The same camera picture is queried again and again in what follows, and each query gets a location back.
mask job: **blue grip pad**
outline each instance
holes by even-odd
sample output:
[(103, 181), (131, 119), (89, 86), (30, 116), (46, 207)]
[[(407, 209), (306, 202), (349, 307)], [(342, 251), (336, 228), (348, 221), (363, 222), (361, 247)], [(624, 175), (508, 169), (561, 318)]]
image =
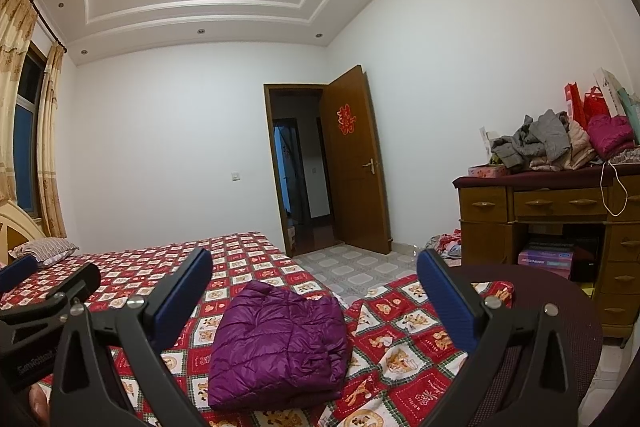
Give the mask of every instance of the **blue grip pad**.
[(0, 270), (0, 295), (13, 290), (22, 281), (38, 270), (38, 261), (32, 255), (25, 255)]
[(427, 251), (418, 255), (418, 280), (457, 349), (471, 354), (478, 347), (477, 318), (445, 272)]
[(211, 281), (212, 268), (211, 254), (207, 250), (201, 251), (154, 315), (150, 344), (156, 353), (174, 347)]

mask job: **red checkered bedsheet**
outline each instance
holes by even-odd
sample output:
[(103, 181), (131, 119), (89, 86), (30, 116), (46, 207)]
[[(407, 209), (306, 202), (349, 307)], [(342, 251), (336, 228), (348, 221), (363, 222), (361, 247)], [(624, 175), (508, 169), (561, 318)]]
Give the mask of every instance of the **red checkered bedsheet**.
[[(214, 425), (220, 422), (220, 418), (207, 405), (210, 345), (231, 299), (252, 279), (289, 287), (307, 298), (331, 295), (311, 274), (271, 245), (261, 233), (238, 233), (157, 248), (74, 255), (47, 270), (37, 272), (5, 294), (1, 307), (6, 309), (40, 301), (55, 285), (84, 263), (91, 262), (100, 268), (102, 285), (89, 299), (89, 309), (100, 311), (108, 307), (120, 308), (130, 294), (151, 293), (158, 280), (176, 271), (189, 253), (199, 247), (212, 253), (214, 266), (211, 282), (174, 348), (163, 352), (162, 358), (183, 391), (202, 411), (204, 418)], [(153, 425), (157, 424), (133, 378), (126, 357), (119, 348), (112, 349), (112, 353), (133, 406), (140, 417)], [(49, 382), (48, 379), (44, 381), (47, 394)], [(247, 418), (242, 425), (250, 427), (252, 422)]]
[[(51, 288), (87, 262), (95, 263), (102, 274), (102, 285), (89, 299), (89, 309), (121, 307), (132, 293), (148, 295), (158, 280), (177, 270), (196, 247), (212, 252), (211, 282), (177, 343), (164, 351), (162, 358), (210, 427), (417, 427), (465, 360), (466, 353), (452, 346), (417, 277), (412, 275), (371, 290), (345, 311), (353, 355), (340, 400), (312, 410), (214, 413), (207, 405), (210, 345), (223, 312), (244, 285), (257, 279), (288, 287), (306, 298), (332, 294), (257, 232), (157, 248), (76, 255), (34, 274), (6, 294), (1, 307), (43, 299)], [(482, 296), (497, 295), (509, 303), (513, 286), (505, 282), (481, 283), (476, 290)], [(112, 353), (138, 415), (159, 425), (126, 357), (119, 348), (113, 348)], [(46, 392), (49, 382), (46, 379), (43, 383)]]

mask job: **wooden headboard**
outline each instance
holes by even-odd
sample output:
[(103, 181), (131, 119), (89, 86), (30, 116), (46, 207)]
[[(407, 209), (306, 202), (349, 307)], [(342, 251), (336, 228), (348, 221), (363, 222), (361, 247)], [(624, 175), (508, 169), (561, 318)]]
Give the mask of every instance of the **wooden headboard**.
[(9, 250), (45, 237), (40, 227), (18, 205), (9, 200), (0, 202), (0, 261), (9, 263)]

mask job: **floral curtain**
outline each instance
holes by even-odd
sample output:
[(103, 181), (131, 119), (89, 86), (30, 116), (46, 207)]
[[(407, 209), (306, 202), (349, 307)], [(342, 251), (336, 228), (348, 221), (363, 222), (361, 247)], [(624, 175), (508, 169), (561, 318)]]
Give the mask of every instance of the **floral curtain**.
[(56, 110), (58, 109), (58, 80), (62, 70), (65, 49), (54, 45), (49, 51), (42, 80), (40, 107), (38, 109), (38, 138), (36, 162), (38, 187), (42, 210), (42, 228), (49, 237), (66, 237), (65, 224), (60, 211), (58, 183), (56, 182)]
[(36, 18), (29, 0), (0, 0), (0, 201), (16, 201), (15, 101)]

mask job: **window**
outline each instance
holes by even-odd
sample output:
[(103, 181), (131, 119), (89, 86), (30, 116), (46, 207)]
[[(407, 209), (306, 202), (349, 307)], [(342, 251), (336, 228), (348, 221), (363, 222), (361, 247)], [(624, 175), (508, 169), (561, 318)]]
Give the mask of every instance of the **window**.
[(33, 44), (24, 59), (18, 85), (14, 120), (14, 170), (18, 206), (40, 217), (40, 192), (36, 164), (38, 105), (46, 59)]

